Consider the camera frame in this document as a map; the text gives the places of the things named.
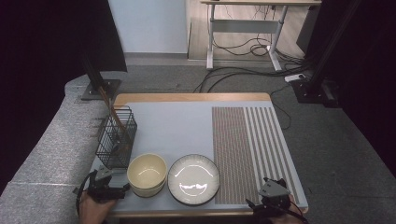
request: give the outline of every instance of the wire basket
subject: wire basket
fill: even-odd
[[[99,135],[99,147],[96,150],[96,156],[108,169],[127,169],[131,159],[137,124],[129,106],[118,107],[115,110],[126,132],[117,125],[113,117],[108,116]]]

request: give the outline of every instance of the plate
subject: plate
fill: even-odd
[[[218,192],[219,170],[202,155],[188,155],[175,161],[168,173],[168,187],[179,202],[199,205],[209,202]]]

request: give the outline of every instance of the wooden desk top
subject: wooden desk top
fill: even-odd
[[[320,6],[321,1],[317,0],[219,0],[201,1],[207,5],[253,5],[253,6]]]
[[[130,102],[271,101],[268,93],[122,93],[114,105]]]

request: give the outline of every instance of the bowl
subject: bowl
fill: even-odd
[[[149,153],[132,160],[128,166],[127,176],[132,190],[136,194],[144,191],[147,195],[150,190],[152,192],[161,190],[165,182],[166,170],[167,167],[163,158]]]

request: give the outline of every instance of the white wall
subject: white wall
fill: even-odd
[[[185,1],[109,0],[123,51],[187,53]]]

